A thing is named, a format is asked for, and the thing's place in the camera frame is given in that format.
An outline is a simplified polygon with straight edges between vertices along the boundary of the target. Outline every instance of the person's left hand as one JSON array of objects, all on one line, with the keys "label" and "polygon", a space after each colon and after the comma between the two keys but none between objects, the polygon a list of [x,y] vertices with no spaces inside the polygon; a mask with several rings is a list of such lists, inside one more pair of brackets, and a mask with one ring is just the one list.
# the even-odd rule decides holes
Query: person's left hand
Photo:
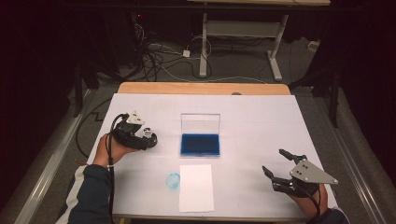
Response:
[{"label": "person's left hand", "polygon": [[[96,149],[96,155],[95,158],[93,159],[92,164],[97,164],[101,165],[105,168],[108,166],[108,153],[107,153],[107,148],[109,144],[109,135],[106,133],[100,138],[98,148]],[[113,157],[113,163],[116,164],[124,155],[131,153],[131,152],[136,152],[139,149],[134,149],[130,147],[125,147],[121,144],[119,144],[114,137],[112,138],[111,141],[111,155]]]}]

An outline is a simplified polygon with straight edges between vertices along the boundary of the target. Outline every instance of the dark background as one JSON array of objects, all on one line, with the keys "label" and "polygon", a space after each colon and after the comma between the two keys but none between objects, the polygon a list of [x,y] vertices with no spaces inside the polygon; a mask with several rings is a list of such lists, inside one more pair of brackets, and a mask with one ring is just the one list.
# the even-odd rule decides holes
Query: dark background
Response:
[{"label": "dark background", "polygon": [[[151,0],[145,3],[161,2]],[[363,3],[356,0],[340,2],[332,1],[332,4],[355,7]],[[342,63],[335,63],[342,67],[341,87],[363,134],[394,184],[395,10],[396,5],[390,0],[371,0],[363,16],[291,15],[284,35],[286,41],[302,36],[311,40],[321,38],[308,76],[332,64],[334,58],[342,59],[339,60]],[[141,22],[148,30],[180,44],[188,44],[192,35],[199,34],[202,29],[200,13],[138,13],[143,16]],[[239,16],[217,14],[217,17],[230,20]],[[83,75],[87,76],[101,69],[117,72],[119,64],[134,60],[134,32],[125,19],[128,17],[131,14],[127,11],[82,14],[58,8],[49,0],[2,1],[0,96],[4,106],[1,110],[3,184],[0,209],[69,107],[67,93],[74,85],[76,64],[90,61],[97,65],[84,71]],[[267,14],[246,16],[245,19],[277,20],[278,17]],[[324,74],[309,84],[326,90],[332,85],[332,74]]]}]

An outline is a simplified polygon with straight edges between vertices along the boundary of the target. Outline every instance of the desk leg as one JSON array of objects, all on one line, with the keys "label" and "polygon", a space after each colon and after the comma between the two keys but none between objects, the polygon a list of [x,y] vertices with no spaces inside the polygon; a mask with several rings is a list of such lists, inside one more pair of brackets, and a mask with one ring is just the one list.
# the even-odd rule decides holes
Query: desk leg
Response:
[{"label": "desk leg", "polygon": [[270,65],[274,74],[274,78],[276,81],[282,80],[282,75],[280,74],[279,66],[276,62],[276,53],[279,49],[280,41],[282,40],[283,32],[285,31],[286,22],[288,21],[289,15],[284,15],[282,18],[282,22],[279,24],[279,28],[277,30],[275,45],[273,50],[268,50],[268,60],[270,61]]},{"label": "desk leg", "polygon": [[201,50],[201,61],[199,66],[199,76],[206,77],[206,38],[207,38],[207,13],[204,13],[204,19],[202,21],[202,50]]}]

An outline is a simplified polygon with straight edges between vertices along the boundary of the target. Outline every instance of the sleeve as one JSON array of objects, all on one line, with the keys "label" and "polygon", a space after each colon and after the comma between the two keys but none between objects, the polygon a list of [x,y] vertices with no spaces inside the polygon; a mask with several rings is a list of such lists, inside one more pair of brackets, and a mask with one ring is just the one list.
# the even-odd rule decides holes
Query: sleeve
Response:
[{"label": "sleeve", "polygon": [[349,224],[347,216],[339,207],[329,208],[318,219],[307,224]]},{"label": "sleeve", "polygon": [[79,167],[56,224],[111,223],[110,191],[110,174],[106,168],[100,165]]}]

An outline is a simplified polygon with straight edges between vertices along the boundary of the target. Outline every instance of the human hand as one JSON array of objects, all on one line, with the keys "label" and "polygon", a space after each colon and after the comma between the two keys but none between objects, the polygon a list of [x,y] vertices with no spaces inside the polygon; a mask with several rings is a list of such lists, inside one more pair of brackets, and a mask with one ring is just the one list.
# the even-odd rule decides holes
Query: human hand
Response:
[{"label": "human hand", "polygon": [[[109,145],[109,135],[106,133],[103,135],[98,144],[98,148],[96,149],[96,155],[95,158],[93,159],[92,164],[97,164],[101,165],[105,168],[108,166],[108,145]],[[131,152],[136,152],[139,149],[134,149],[130,147],[125,147],[121,144],[119,144],[114,137],[112,138],[111,141],[111,156],[113,157],[113,163],[116,164],[124,155],[131,153]]]},{"label": "human hand", "polygon": [[[303,214],[308,217],[309,219],[312,219],[316,216],[317,214],[317,208],[315,207],[314,203],[311,201],[309,198],[298,198],[293,195],[289,195],[300,207],[300,210],[303,212]],[[327,190],[324,187],[323,184],[319,184],[319,190],[317,190],[312,197],[317,201],[319,204],[320,208],[320,215],[325,213],[327,209],[329,209],[328,205],[328,196],[327,196]]]}]

